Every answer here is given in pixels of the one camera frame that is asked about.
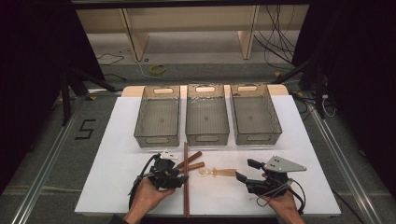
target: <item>black cable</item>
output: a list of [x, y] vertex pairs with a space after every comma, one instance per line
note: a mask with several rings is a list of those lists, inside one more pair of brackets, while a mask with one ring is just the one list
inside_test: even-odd
[[[274, 20], [273, 20], [273, 18], [272, 18], [272, 16], [271, 16], [271, 13], [270, 13], [270, 11], [269, 11], [269, 9], [268, 9], [268, 6], [266, 6], [266, 8], [267, 8], [268, 14], [270, 15], [270, 19], [271, 19], [273, 25], [275, 25], [275, 22], [274, 22]], [[279, 29], [277, 29], [277, 32], [278, 32], [280, 35], [282, 35], [282, 36], [288, 41], [288, 43], [289, 43], [292, 47], [295, 48], [295, 46], [294, 46], [293, 44], [291, 44], [291, 42], [285, 37], [285, 35], [284, 35], [282, 32], [280, 32]]]
[[294, 45], [292, 45], [291, 43], [290, 43], [290, 41], [289, 41], [289, 39], [282, 33], [282, 31], [280, 31], [280, 22], [278, 23], [278, 27], [277, 27], [277, 31], [278, 31], [278, 33], [279, 33], [279, 35], [280, 35], [280, 37], [279, 37], [279, 39], [282, 39], [282, 42], [285, 44], [285, 47], [286, 47], [286, 49], [288, 50], [288, 52], [290, 53], [290, 55], [291, 55], [291, 58], [293, 57], [293, 54], [291, 53], [291, 50], [289, 49], [289, 46], [288, 46], [288, 43], [293, 47], [293, 48], [295, 48], [294, 47]]
[[358, 219], [358, 221], [361, 223], [361, 224], [364, 224], [364, 222], [363, 222], [363, 220], [361, 219], [361, 217], [358, 215], [358, 213], [349, 205], [349, 203], [347, 203], [334, 189], [332, 189], [331, 188], [331, 190], [332, 190], [332, 193], [335, 195], [335, 196], [337, 196], [337, 198], [339, 199], [339, 200], [341, 200], [345, 205], [346, 205], [346, 207], [347, 208], [349, 208], [349, 210], [353, 213], [353, 215], [355, 215], [355, 217]]
[[128, 195], [130, 195], [130, 197], [129, 197], [129, 208], [131, 208], [131, 206], [132, 206], [132, 202], [134, 200], [134, 195], [136, 194], [137, 187], [139, 187], [140, 182], [144, 178], [144, 174], [145, 174], [146, 169], [148, 168], [148, 166], [149, 166], [149, 164], [151, 163], [152, 160], [154, 160], [156, 158], [159, 158], [160, 156], [161, 155], [159, 153], [151, 156], [151, 158], [148, 160], [148, 162], [146, 163], [145, 167], [143, 168], [142, 173], [140, 173], [140, 175], [136, 177], [136, 180], [134, 181], [134, 185], [132, 186], [132, 189], [131, 189], [131, 191], [128, 194]]
[[[271, 40], [271, 37], [273, 36], [274, 32], [275, 32], [275, 28], [273, 28], [273, 30], [272, 30], [272, 32], [271, 32], [271, 34], [270, 34], [270, 37], [268, 38], [269, 40]], [[265, 62], [266, 62], [267, 64], [269, 64], [270, 66], [273, 66], [273, 67], [276, 68], [276, 66], [272, 65], [271, 63], [269, 63], [268, 60], [267, 60], [267, 58], [266, 58], [266, 51], [265, 51], [265, 50], [266, 50], [266, 49], [269, 50], [269, 48], [268, 48], [268, 43], [269, 43], [269, 42], [270, 42], [270, 41], [267, 41], [265, 47], [264, 47], [264, 45], [262, 45], [262, 46], [264, 47], [264, 60], [265, 60]]]
[[276, 15], [276, 22], [274, 21], [274, 18], [271, 16], [271, 12], [269, 11], [269, 8], [268, 8], [268, 6], [266, 6], [266, 9], [267, 9], [267, 12], [268, 12], [268, 15], [269, 15], [269, 17], [270, 17], [270, 19], [271, 19], [271, 22], [272, 22], [272, 24], [273, 24], [273, 27], [274, 27], [274, 30], [273, 31], [277, 31], [277, 33], [278, 33], [278, 36], [279, 36], [279, 40], [278, 40], [278, 43], [279, 43], [279, 41], [280, 41], [280, 43], [281, 43], [281, 45], [282, 45], [282, 42], [283, 43], [285, 43], [285, 46], [287, 47], [287, 44], [286, 44], [286, 42], [284, 42], [283, 41], [283, 38], [282, 38], [282, 35], [283, 35], [283, 33], [282, 32], [280, 32], [280, 23], [279, 23], [279, 14], [280, 14], [280, 7], [279, 6], [277, 6], [276, 7], [276, 12], [277, 12], [277, 15]]
[[[289, 59], [289, 57], [288, 57], [288, 55], [286, 54], [286, 51], [284, 50], [284, 48], [283, 48], [283, 43], [284, 43], [284, 41], [283, 41], [283, 38], [282, 38], [282, 35], [280, 34], [281, 32], [280, 32], [280, 21], [279, 21], [279, 16], [280, 16], [280, 6], [279, 5], [277, 5], [276, 6], [276, 24], [275, 24], [275, 27], [277, 27], [277, 34], [278, 34], [278, 38], [279, 38], [279, 40], [278, 40], [278, 44], [280, 43], [280, 46], [282, 47], [282, 51], [283, 51], [283, 54], [285, 55], [285, 57], [288, 59], [288, 61], [289, 62], [291, 62], [291, 60]], [[288, 49], [288, 51], [290, 51], [289, 50], [289, 48], [288, 48], [288, 45], [285, 43], [285, 47], [286, 47], [286, 49]]]
[[105, 53], [105, 54], [101, 55], [100, 57], [97, 57], [96, 59], [101, 59], [105, 55], [110, 55], [110, 56], [113, 56], [113, 57], [119, 57], [120, 59], [118, 59], [118, 60], [116, 60], [116, 61], [114, 61], [112, 63], [102, 63], [102, 65], [111, 65], [113, 63], [117, 63], [117, 62], [121, 61], [122, 59], [124, 59], [124, 56], [122, 56], [122, 55], [115, 55], [115, 54], [111, 54], [111, 53]]
[[309, 113], [302, 119], [302, 121], [304, 122], [304, 120], [306, 119], [306, 118], [308, 118], [308, 116], [312, 113], [312, 111], [314, 111], [315, 110], [315, 108], [312, 108], [311, 109], [311, 111], [309, 111]]
[[260, 207], [265, 207], [265, 206], [267, 206], [267, 204], [268, 204], [269, 202], [271, 202], [271, 200], [272, 200], [273, 198], [275, 198], [276, 195], [277, 195], [280, 191], [284, 190], [285, 188], [286, 188], [286, 184], [283, 184], [282, 186], [279, 186], [277, 189], [273, 189], [273, 190], [271, 190], [271, 191], [269, 191], [269, 192], [267, 192], [267, 193], [261, 195], [261, 196], [265, 196], [266, 194], [269, 194], [269, 193], [272, 193], [272, 192], [276, 191], [276, 192], [274, 193], [274, 195], [273, 195], [272, 197], [270, 197], [270, 200], [268, 200], [268, 202], [266, 202], [266, 203], [263, 204], [263, 205], [259, 204], [259, 199], [261, 199], [261, 197], [259, 196], [259, 198], [257, 198], [257, 200], [256, 200], [256, 204], [257, 204], [258, 206], [260, 206]]
[[302, 215], [304, 213], [304, 208], [306, 205], [305, 192], [304, 192], [303, 187], [301, 187], [301, 185], [297, 181], [295, 181], [293, 179], [292, 179], [292, 181], [294, 183], [296, 183], [300, 187], [301, 191], [303, 192], [304, 200], [300, 197], [300, 195], [298, 195], [296, 192], [294, 192], [294, 190], [289, 189], [289, 191], [300, 201], [301, 205], [300, 205], [300, 208], [298, 209], [298, 212], [300, 215]]
[[306, 111], [308, 111], [308, 105], [306, 104], [306, 102], [304, 100], [298, 98], [298, 97], [294, 97], [294, 96], [292, 96], [292, 97], [293, 97], [294, 100], [302, 102], [304, 104], [304, 106], [305, 106], [303, 111], [299, 111], [299, 114], [306, 113]]
[[277, 45], [271, 43], [267, 38], [265, 38], [265, 36], [262, 34], [261, 31], [259, 31], [259, 34], [260, 34], [260, 36], [261, 36], [266, 42], [268, 42], [268, 44], [272, 45], [274, 48], [281, 49], [281, 50], [285, 50], [285, 49], [282, 49], [280, 46], [277, 46]]
[[293, 97], [293, 99], [305, 102], [308, 105], [314, 105], [315, 104], [315, 99], [301, 97], [301, 96], [297, 95], [294, 92], [289, 92], [289, 94]]
[[290, 28], [290, 25], [291, 25], [291, 22], [293, 21], [293, 18], [294, 18], [294, 9], [295, 9], [295, 8], [296, 8], [296, 5], [293, 6], [293, 11], [291, 12], [290, 22], [289, 22], [289, 24], [288, 24], [288, 29], [286, 29], [286, 31], [285, 31], [285, 34], [288, 32], [288, 30], [289, 30], [289, 28]]
[[289, 61], [288, 59], [285, 59], [284, 57], [282, 57], [280, 54], [276, 53], [276, 52], [273, 51], [272, 49], [268, 48], [267, 46], [264, 46], [264, 44], [257, 38], [257, 36], [254, 35], [254, 38], [260, 43], [260, 45], [261, 45], [263, 48], [265, 48], [265, 49], [271, 51], [271, 53], [275, 54], [277, 57], [279, 57], [279, 58], [282, 59], [283, 61], [285, 61], [285, 62], [287, 62], [287, 63], [290, 63], [290, 61]]
[[118, 76], [118, 75], [116, 75], [116, 74], [112, 74], [112, 73], [104, 74], [103, 76], [104, 76], [104, 77], [105, 77], [105, 76], [118, 77], [118, 78], [120, 78], [120, 79], [126, 81], [126, 78], [125, 78], [125, 77], [120, 77], [120, 76]]

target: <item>floor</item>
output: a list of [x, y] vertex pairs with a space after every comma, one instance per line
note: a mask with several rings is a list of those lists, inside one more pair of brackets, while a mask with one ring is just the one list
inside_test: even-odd
[[[255, 36], [265, 45], [262, 36], [270, 38], [271, 32], [256, 32]], [[293, 44], [298, 32], [287, 31], [286, 37]], [[134, 62], [123, 34], [89, 35], [89, 39], [106, 81], [119, 88], [200, 80], [272, 81], [292, 68], [275, 54], [264, 53], [258, 40], [253, 43], [250, 59], [243, 60], [236, 32], [151, 34], [140, 63]], [[278, 45], [279, 38], [272, 37], [271, 42]], [[276, 47], [273, 50], [284, 58], [291, 57]], [[152, 64], [163, 64], [166, 73], [160, 77], [150, 74]], [[300, 91], [300, 77], [284, 83], [289, 92]], [[20, 219], [25, 223], [109, 221], [109, 217], [84, 217], [74, 212], [112, 108], [120, 96], [119, 92], [103, 91], [89, 82], [86, 86], [91, 90], [86, 98], [72, 97], [75, 116], [68, 125], [62, 126], [61, 99], [54, 103], [34, 149], [26, 155], [0, 197], [0, 223], [19, 223]], [[313, 93], [305, 91], [303, 97], [312, 97]], [[395, 200], [359, 151], [342, 114], [333, 113], [334, 108], [329, 106], [325, 119], [319, 119], [311, 104], [299, 99], [295, 104], [342, 211], [338, 217], [304, 217], [305, 222], [396, 223]], [[94, 130], [86, 140], [78, 140], [87, 136], [80, 131], [82, 122], [85, 128]], [[36, 194], [32, 192], [34, 186], [39, 186]]]

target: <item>plastic bin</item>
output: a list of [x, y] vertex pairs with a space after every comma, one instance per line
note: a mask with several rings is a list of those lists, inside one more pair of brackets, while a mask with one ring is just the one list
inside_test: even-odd
[[147, 86], [143, 90], [134, 137], [140, 147], [179, 145], [180, 87]]
[[188, 85], [186, 136], [189, 146], [225, 146], [229, 134], [224, 86]]
[[282, 128], [267, 85], [231, 85], [230, 99], [236, 144], [274, 145]]

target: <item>human hand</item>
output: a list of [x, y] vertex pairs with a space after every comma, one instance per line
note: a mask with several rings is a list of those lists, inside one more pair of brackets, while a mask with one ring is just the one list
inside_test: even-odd
[[164, 198], [173, 194], [175, 189], [156, 189], [151, 181], [143, 178], [137, 187], [131, 209], [124, 217], [128, 223], [139, 223], [140, 219], [154, 209]]
[[267, 196], [259, 196], [268, 202], [270, 207], [276, 212], [276, 214], [282, 218], [288, 224], [301, 224], [304, 223], [303, 219], [298, 213], [296, 203], [294, 201], [294, 196], [290, 191], [282, 196], [277, 196], [275, 198]]

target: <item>robotic hand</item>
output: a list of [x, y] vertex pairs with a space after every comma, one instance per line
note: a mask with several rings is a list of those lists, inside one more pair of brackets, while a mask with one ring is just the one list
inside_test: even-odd
[[241, 175], [238, 172], [235, 173], [236, 179], [246, 184], [247, 191], [249, 193], [254, 193], [259, 196], [279, 197], [284, 195], [286, 191], [289, 190], [300, 200], [302, 205], [299, 209], [299, 212], [300, 214], [303, 212], [305, 199], [303, 200], [290, 188], [290, 185], [296, 181], [288, 178], [287, 172], [306, 171], [306, 167], [292, 161], [285, 160], [278, 156], [274, 156], [267, 163], [248, 159], [247, 165], [258, 170], [262, 169], [266, 174], [266, 178], [264, 180], [254, 180], [248, 179], [245, 175]]
[[[152, 160], [155, 160], [154, 165], [150, 167], [149, 173], [144, 174]], [[152, 185], [157, 189], [180, 188], [187, 182], [189, 177], [178, 176], [179, 170], [178, 168], [174, 168], [175, 163], [172, 160], [177, 160], [177, 157], [169, 154], [167, 150], [162, 154], [158, 153], [153, 155], [148, 160], [146, 166], [142, 170], [142, 173], [134, 181], [134, 186], [132, 187], [131, 192], [128, 194], [130, 195], [129, 208], [131, 208], [132, 202], [134, 201], [134, 195], [136, 194], [137, 187], [144, 177], [147, 177], [151, 181]]]

